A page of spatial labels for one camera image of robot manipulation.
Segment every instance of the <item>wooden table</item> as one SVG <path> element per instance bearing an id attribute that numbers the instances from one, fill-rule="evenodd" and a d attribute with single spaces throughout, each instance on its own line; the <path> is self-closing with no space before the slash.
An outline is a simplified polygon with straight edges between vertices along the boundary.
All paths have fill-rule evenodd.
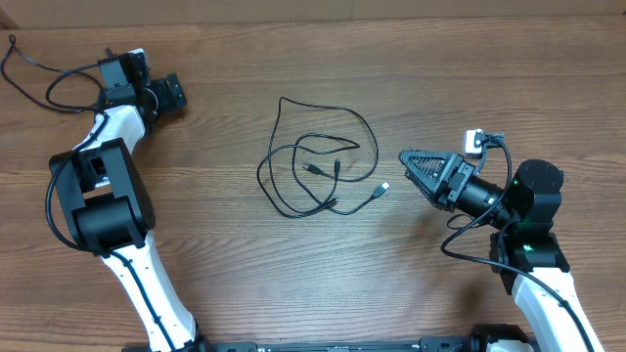
<path id="1" fill-rule="evenodd" d="M 8 48 L 3 37 L 0 50 Z M 565 172 L 555 232 L 585 312 L 607 351 L 626 349 L 626 21 L 621 17 L 151 26 L 15 31 L 22 50 L 75 67 L 104 49 L 143 47 L 153 77 L 175 71 L 189 105 L 165 118 L 134 160 L 157 215 L 161 259 L 212 341 L 310 342 L 466 334 L 477 323 L 531 332 L 485 266 L 444 256 L 450 216 L 435 210 L 399 163 L 404 149 L 462 149 L 464 131 L 507 134 L 514 167 L 542 158 Z M 7 71 L 43 97 L 55 75 L 11 58 Z M 79 78 L 54 98 L 92 102 Z M 391 188 L 360 212 L 279 216 L 255 180 L 280 96 L 361 112 L 380 141 L 367 181 L 339 185 L 340 208 Z M 98 258 L 61 245 L 44 220 L 52 154 L 92 117 L 58 115 L 0 83 L 0 349 L 118 351 L 146 332 Z M 372 162 L 372 143 L 345 113 L 286 107 L 275 145 L 306 132 L 363 145 L 340 155 L 345 175 Z M 327 148 L 329 144 L 314 144 Z M 483 177 L 503 184 L 500 152 Z M 298 154 L 329 169 L 335 158 Z M 311 205 L 286 168 L 279 186 Z M 264 180 L 268 178 L 264 171 Z M 327 179 L 303 175 L 318 194 Z M 62 215 L 55 203 L 58 222 Z M 490 229 L 453 248 L 486 256 Z"/>

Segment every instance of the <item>cable connector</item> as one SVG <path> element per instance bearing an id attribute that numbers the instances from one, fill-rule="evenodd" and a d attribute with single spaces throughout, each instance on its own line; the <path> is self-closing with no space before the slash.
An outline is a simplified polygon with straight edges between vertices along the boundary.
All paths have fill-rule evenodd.
<path id="1" fill-rule="evenodd" d="M 336 204 L 336 200 L 337 200 L 337 198 L 333 198 L 333 199 L 329 200 L 329 201 L 326 203 L 326 206 L 325 206 L 325 207 L 332 207 L 332 206 L 335 206 L 335 204 Z"/>
<path id="2" fill-rule="evenodd" d="M 339 170 L 341 170 L 341 161 L 338 158 L 335 159 L 335 177 L 339 175 Z"/>
<path id="3" fill-rule="evenodd" d="M 315 166 L 315 165 L 311 165 L 308 162 L 304 162 L 302 164 L 302 168 L 305 169 L 306 171 L 315 174 L 315 175 L 321 175 L 324 173 L 324 171 L 322 171 L 319 167 Z"/>
<path id="4" fill-rule="evenodd" d="M 488 148 L 499 147 L 497 143 L 492 142 L 497 140 L 500 142 L 505 141 L 504 133 L 486 133 L 482 129 L 474 129 L 466 131 L 466 157 L 479 159 L 482 158 Z"/>
<path id="5" fill-rule="evenodd" d="M 384 193 L 387 191 L 387 189 L 389 188 L 389 184 L 388 183 L 383 183 L 382 185 L 378 186 L 374 192 L 372 193 L 372 198 L 376 199 L 382 195 L 384 195 Z"/>

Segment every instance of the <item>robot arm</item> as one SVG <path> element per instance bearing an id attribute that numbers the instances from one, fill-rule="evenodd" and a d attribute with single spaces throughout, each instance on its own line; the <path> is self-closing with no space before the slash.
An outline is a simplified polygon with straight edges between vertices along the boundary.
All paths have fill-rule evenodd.
<path id="1" fill-rule="evenodd" d="M 554 225 L 552 219 L 560 206 L 563 174 L 547 161 L 527 160 L 519 166 L 511 180 L 513 185 L 506 192 L 478 178 L 487 149 L 504 146 L 503 140 L 502 134 L 485 134 L 479 129 L 468 131 L 466 154 L 480 158 L 478 166 L 454 152 L 404 151 L 399 158 L 407 167 L 407 178 L 433 206 L 450 212 L 458 208 L 472 219 L 483 218 L 478 225 L 491 225 L 501 230 L 491 236 L 491 260 L 457 253 L 452 256 L 489 264 L 500 274 L 507 293 L 514 296 L 515 303 L 530 322 L 541 351 L 586 351 L 583 333 L 589 337 L 594 351 L 604 351 L 578 302 L 569 265 L 557 237 L 550 232 Z M 528 276 L 539 279 L 564 299 L 574 316 L 552 293 Z M 580 321 L 580 327 L 574 317 Z M 495 337 L 484 343 L 487 351 L 524 351 L 526 348 Z"/>
<path id="2" fill-rule="evenodd" d="M 91 139 L 89 145 L 50 161 L 53 173 L 64 168 L 56 188 L 69 232 L 80 249 L 100 256 L 120 280 L 146 328 L 150 351 L 201 351 L 196 321 L 158 257 L 154 209 L 131 157 L 162 112 L 185 105 L 182 89 L 175 75 L 151 81 L 143 50 L 99 64 L 110 108 L 95 116 L 80 144 Z M 112 191 L 84 197 L 104 186 Z"/>
<path id="3" fill-rule="evenodd" d="M 559 268 L 534 268 L 531 274 L 558 292 L 576 313 L 589 335 L 594 350 L 604 351 L 583 308 L 580 306 L 574 278 Z M 526 316 L 542 351 L 585 351 L 585 344 L 567 312 L 545 290 L 523 276 L 517 276 L 513 298 Z"/>

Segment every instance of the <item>black wire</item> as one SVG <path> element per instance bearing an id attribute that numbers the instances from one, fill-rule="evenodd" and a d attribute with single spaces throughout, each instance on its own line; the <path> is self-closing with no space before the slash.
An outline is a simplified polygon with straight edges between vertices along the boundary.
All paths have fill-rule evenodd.
<path id="1" fill-rule="evenodd" d="M 492 211 L 501 203 L 502 199 L 504 198 L 504 196 L 506 195 L 507 191 L 509 190 L 509 187 L 511 186 L 511 182 L 513 179 L 513 167 L 512 167 L 512 162 L 511 162 L 511 154 L 509 153 L 509 149 L 507 148 L 507 146 L 501 142 L 498 141 L 496 139 L 491 139 L 491 142 L 497 144 L 500 148 L 502 148 L 502 150 L 505 153 L 505 156 L 507 158 L 507 184 L 505 186 L 505 189 L 503 190 L 502 194 L 498 197 L 498 199 L 489 207 L 489 209 L 487 209 L 484 213 L 482 213 L 482 215 L 478 216 L 477 218 L 473 219 L 472 221 L 470 221 L 466 226 L 464 226 L 463 228 L 461 228 L 460 230 L 458 230 L 457 232 L 455 232 L 454 234 L 452 234 L 449 238 L 447 238 L 442 244 L 441 244 L 441 251 L 445 254 L 448 255 L 450 257 L 453 258 L 457 258 L 457 259 L 461 259 L 461 260 L 467 260 L 470 262 L 474 262 L 474 263 L 480 263 L 480 264 L 485 264 L 485 265 L 491 265 L 491 266 L 496 266 L 499 268 L 502 268 L 504 270 L 508 270 L 511 271 L 513 273 L 516 273 L 518 275 L 522 275 L 523 277 L 527 278 L 528 280 L 532 281 L 533 283 L 537 284 L 540 288 L 542 288 L 543 290 L 545 290 L 547 293 L 549 293 L 552 297 L 554 297 L 557 302 L 559 303 L 560 306 L 562 306 L 565 311 L 567 311 L 567 313 L 569 314 L 569 316 L 571 317 L 572 321 L 574 322 L 574 325 L 576 325 L 576 327 L 578 328 L 578 331 L 580 332 L 580 335 L 585 343 L 585 346 L 587 347 L 587 350 L 589 350 L 590 352 L 594 352 L 594 347 L 591 343 L 591 340 L 589 339 L 589 335 L 587 334 L 587 332 L 585 331 L 585 328 L 583 327 L 580 319 L 578 318 L 578 316 L 576 315 L 576 313 L 574 312 L 574 310 L 571 308 L 571 306 L 569 305 L 569 302 L 567 302 L 567 300 L 563 299 L 558 293 L 556 293 L 553 289 L 551 289 L 548 285 L 544 284 L 541 280 L 535 278 L 534 276 L 521 271 L 519 269 L 517 269 L 516 267 L 510 266 L 510 265 L 506 265 L 500 262 L 496 262 L 493 260 L 488 260 L 488 259 L 484 259 L 484 258 L 480 258 L 480 257 L 474 257 L 474 256 L 470 256 L 470 255 L 464 255 L 464 254 L 460 254 L 460 253 L 455 253 L 452 252 L 448 249 L 446 249 L 446 246 L 453 241 L 455 238 L 457 238 L 460 234 L 464 233 L 465 231 L 467 231 L 468 229 L 470 229 L 472 226 L 479 224 L 483 219 L 485 219 L 487 216 L 491 215 Z M 499 245 L 502 245 L 502 235 L 504 230 L 506 230 L 506 228 L 508 226 L 511 226 L 513 222 L 510 222 L 508 224 L 505 225 L 505 227 L 503 227 L 502 231 L 500 231 L 500 233 L 498 234 L 498 241 L 499 241 Z"/>
<path id="2" fill-rule="evenodd" d="M 131 260 L 126 259 L 123 255 L 112 251 L 111 255 L 114 256 L 115 258 L 119 259 L 119 261 L 122 262 L 122 264 L 124 265 L 124 267 L 126 267 L 128 269 L 128 271 L 130 272 L 130 275 L 133 277 L 135 284 L 137 284 L 137 288 L 139 289 L 139 292 L 141 293 L 141 296 L 144 298 L 144 302 L 146 302 L 146 306 L 148 307 L 148 310 L 150 311 L 150 315 L 153 317 L 153 320 L 155 321 L 155 324 L 158 326 L 158 328 L 160 329 L 160 331 L 163 333 L 163 336 L 165 337 L 165 340 L 167 341 L 167 344 L 169 345 L 169 348 L 172 351 L 176 350 L 176 346 L 174 346 L 174 342 L 172 342 L 171 337 L 169 337 L 169 334 L 167 334 L 167 331 L 165 330 L 165 326 L 163 325 L 163 323 L 160 320 L 160 316 L 157 315 L 157 311 L 155 311 L 155 307 L 153 307 L 152 303 L 150 302 L 150 298 L 148 297 L 148 294 L 146 293 L 146 289 L 144 288 L 144 286 L 141 284 L 141 281 L 139 280 L 139 276 L 137 275 L 137 272 L 135 271 L 135 269 L 133 268 L 131 262 Z"/>
<path id="3" fill-rule="evenodd" d="M 300 136 L 295 144 L 293 145 L 284 145 L 284 146 L 280 146 L 275 150 L 272 150 L 272 144 L 274 143 L 274 137 L 276 135 L 276 131 L 278 129 L 278 124 L 279 121 L 281 119 L 281 113 L 282 113 L 282 102 L 283 100 L 288 101 L 292 104 L 295 105 L 299 105 L 299 106 L 303 106 L 303 107 L 308 107 L 308 108 L 314 108 L 314 109 L 324 109 L 324 110 L 343 110 L 343 111 L 348 111 L 350 113 L 352 113 L 354 116 L 358 117 L 367 127 L 368 131 L 370 132 L 372 139 L 374 140 L 374 145 L 376 147 L 376 157 L 374 160 L 374 165 L 372 166 L 372 168 L 363 176 L 355 178 L 355 179 L 342 179 L 340 177 L 338 177 L 338 174 L 336 175 L 330 175 L 326 172 L 321 172 L 320 175 L 331 178 L 335 181 L 334 187 L 333 187 L 333 191 L 331 192 L 331 194 L 326 198 L 326 200 L 321 201 L 319 199 L 317 199 L 313 193 L 306 187 L 304 186 L 304 184 L 298 179 L 297 174 L 295 172 L 295 152 L 296 150 L 303 150 L 315 155 L 324 155 L 324 154 L 334 154 L 334 153 L 338 153 L 338 152 L 342 152 L 342 151 L 347 151 L 347 150 L 352 150 L 352 149 L 358 149 L 361 148 L 361 146 L 354 142 L 351 141 L 349 139 L 346 138 L 342 138 L 342 137 L 337 137 L 337 136 L 331 136 L 331 135 L 325 135 L 325 134 L 319 134 L 319 133 L 307 133 L 305 135 Z M 330 150 L 330 151 L 314 151 L 312 149 L 306 148 L 306 147 L 302 147 L 299 143 L 306 138 L 323 138 L 323 139 L 329 139 L 329 140 L 334 140 L 334 141 L 339 141 L 339 142 L 344 142 L 349 144 L 349 146 L 346 147 L 341 147 L 341 148 L 337 148 L 334 150 Z M 275 154 L 278 151 L 284 150 L 284 149 L 293 149 L 293 155 L 291 157 L 291 173 L 293 174 L 293 178 L 295 179 L 295 182 L 297 182 L 297 184 L 309 195 L 311 196 L 311 198 L 313 200 L 315 200 L 318 205 L 312 209 L 309 210 L 298 210 L 296 208 L 294 208 L 293 206 L 289 205 L 287 203 L 287 201 L 281 196 L 280 192 L 278 191 L 278 187 L 276 186 L 276 182 L 274 180 L 274 173 L 273 173 L 273 169 L 272 169 L 272 155 Z M 270 137 L 270 143 L 268 146 L 268 153 L 267 156 L 265 158 L 263 158 L 263 160 L 261 160 L 261 162 L 259 163 L 258 167 L 256 168 L 256 180 L 258 181 L 259 186 L 261 187 L 261 190 L 263 191 L 263 193 L 265 194 L 265 196 L 267 196 L 267 198 L 270 200 L 270 202 L 272 203 L 272 205 L 274 206 L 274 208 L 276 208 L 276 210 L 283 216 L 288 217 L 288 218 L 302 218 L 302 217 L 306 217 L 306 216 L 310 216 L 313 214 L 316 214 L 324 209 L 328 209 L 329 211 L 332 211 L 336 214 L 339 215 L 350 215 L 350 214 L 354 214 L 355 212 L 357 212 L 358 210 L 360 210 L 363 206 L 367 205 L 370 201 L 374 200 L 374 197 L 370 197 L 367 200 L 365 200 L 364 202 L 362 202 L 361 204 L 359 204 L 357 207 L 355 207 L 354 209 L 350 210 L 350 211 L 340 211 L 340 210 L 336 210 L 334 208 L 332 208 L 333 205 L 335 205 L 336 203 L 336 198 L 332 198 L 332 195 L 335 193 L 335 188 L 336 188 L 336 183 L 337 182 L 346 182 L 346 183 L 352 183 L 352 182 L 359 182 L 359 181 L 363 181 L 365 179 L 367 179 L 368 177 L 370 177 L 374 171 L 376 170 L 378 163 L 379 163 L 379 155 L 380 155 L 380 150 L 379 150 L 379 143 L 376 139 L 376 136 L 374 134 L 374 131 L 372 130 L 372 127 L 370 127 L 370 124 L 365 120 L 365 118 L 363 118 L 363 116 L 361 116 L 358 112 L 356 112 L 355 110 L 349 109 L 349 108 L 343 108 L 343 107 L 331 107 L 331 106 L 318 106 L 318 105 L 312 105 L 312 104 L 305 104 L 305 103 L 300 103 L 297 101 L 294 101 L 292 99 L 286 98 L 286 97 L 281 97 L 279 99 L 279 103 L 278 103 L 278 115 L 276 117 L 276 122 L 274 124 L 274 130 L 272 131 L 272 135 Z M 292 214 L 287 214 L 285 211 L 283 211 L 278 204 L 272 199 L 272 197 L 270 196 L 270 194 L 267 192 L 267 190 L 265 189 L 265 187 L 263 186 L 263 183 L 261 182 L 261 178 L 260 178 L 260 170 L 261 167 L 263 166 L 263 164 L 267 162 L 268 163 L 268 168 L 269 168 L 269 172 L 270 172 L 270 180 L 272 182 L 272 187 L 274 189 L 274 192 L 276 192 L 276 196 L 278 197 L 278 199 L 281 201 L 282 204 L 284 204 L 287 208 L 289 208 L 291 211 L 297 213 L 296 215 L 292 215 Z"/>
<path id="4" fill-rule="evenodd" d="M 452 226 L 452 225 L 450 225 L 450 224 L 452 224 L 452 222 L 453 222 L 453 221 L 457 220 L 457 219 L 458 219 L 458 218 L 460 218 L 460 217 L 468 217 L 470 221 L 472 220 L 471 216 L 469 216 L 469 215 L 467 215 L 467 214 L 457 214 L 457 215 L 455 215 L 455 216 L 451 217 L 450 219 L 448 219 L 448 222 L 446 223 L 446 227 L 447 227 L 448 229 L 450 229 L 450 230 L 461 230 L 461 229 L 463 229 L 463 226 Z M 479 228 L 479 227 L 483 227 L 483 226 L 485 226 L 485 225 L 486 225 L 486 224 L 484 224 L 484 223 L 483 223 L 483 224 L 476 224 L 476 225 L 475 225 L 475 226 L 473 226 L 472 228 L 473 228 L 473 229 L 477 229 L 477 228 Z"/>
<path id="5" fill-rule="evenodd" d="M 94 108 L 98 105 L 98 102 L 90 105 L 89 107 L 71 107 L 71 109 L 68 108 L 62 108 L 59 109 L 61 107 L 59 107 L 59 105 L 57 105 L 56 103 L 52 102 L 50 99 L 48 99 L 49 93 L 47 94 L 47 100 L 51 105 L 46 105 L 44 103 L 39 102 L 38 100 L 36 100 L 34 97 L 32 97 L 30 94 L 28 94 L 26 91 L 23 90 L 22 87 L 20 87 L 20 85 L 18 85 L 18 83 L 16 83 L 15 81 L 13 81 L 11 78 L 9 78 L 9 76 L 7 75 L 7 72 L 5 71 L 5 65 L 7 63 L 7 61 L 9 60 L 9 58 L 11 57 L 11 54 L 13 54 L 13 52 L 15 51 L 16 53 L 18 53 L 18 55 L 20 55 L 24 60 L 28 61 L 29 63 L 31 63 L 34 66 L 49 70 L 49 71 L 53 71 L 53 72 L 58 72 L 58 73 L 63 73 L 63 78 L 58 78 L 59 81 L 61 81 L 62 79 L 66 78 L 67 76 L 71 75 L 71 74 L 78 74 L 81 75 L 83 77 L 87 77 L 89 78 L 91 81 L 93 81 L 94 83 L 96 83 L 98 85 L 98 88 L 102 91 L 104 89 L 104 87 L 102 86 L 102 84 L 100 83 L 100 81 L 95 78 L 94 76 L 82 72 L 82 70 L 87 69 L 87 68 L 91 68 L 91 67 L 95 67 L 97 66 L 97 64 L 95 64 L 94 66 L 89 66 L 89 67 L 79 67 L 73 70 L 66 70 L 66 69 L 58 69 L 58 68 L 52 68 L 49 66 L 44 66 L 40 63 L 38 63 L 37 61 L 35 61 L 34 59 L 26 56 L 24 53 L 22 53 L 22 51 L 20 51 L 20 49 L 16 46 L 17 43 L 17 38 L 14 34 L 9 34 L 9 43 L 11 44 L 11 46 L 9 47 L 9 50 L 7 51 L 7 53 L 5 54 L 4 58 L 2 59 L 2 63 L 0 63 L 0 73 L 2 74 L 2 77 L 4 77 L 4 79 L 9 82 L 9 84 L 11 84 L 12 86 L 14 86 L 20 93 L 22 93 L 25 97 L 27 97 L 29 100 L 31 100 L 32 102 L 34 102 L 36 105 L 38 105 L 39 107 L 45 109 L 45 110 L 50 110 L 50 111 L 54 111 L 54 112 L 58 112 L 58 113 L 80 113 L 80 112 L 84 112 L 85 110 L 94 110 Z"/>

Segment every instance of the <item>usb connector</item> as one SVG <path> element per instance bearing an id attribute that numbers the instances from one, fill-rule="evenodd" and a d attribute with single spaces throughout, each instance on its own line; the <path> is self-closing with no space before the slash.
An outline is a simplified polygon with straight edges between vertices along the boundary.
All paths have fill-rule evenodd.
<path id="1" fill-rule="evenodd" d="M 321 175 L 323 173 L 323 171 L 319 167 L 317 167 L 315 165 L 311 165 L 308 162 L 304 162 L 302 164 L 302 168 L 305 169 L 306 171 L 308 171 L 308 172 L 310 172 L 312 174 L 316 174 L 316 175 Z"/>
<path id="2" fill-rule="evenodd" d="M 384 193 L 387 191 L 387 189 L 389 188 L 389 184 L 388 183 L 383 183 L 382 185 L 378 186 L 374 192 L 372 193 L 372 199 L 376 199 L 382 195 L 384 195 Z"/>
<path id="3" fill-rule="evenodd" d="M 339 170 L 341 169 L 341 161 L 335 159 L 335 178 L 339 177 Z"/>

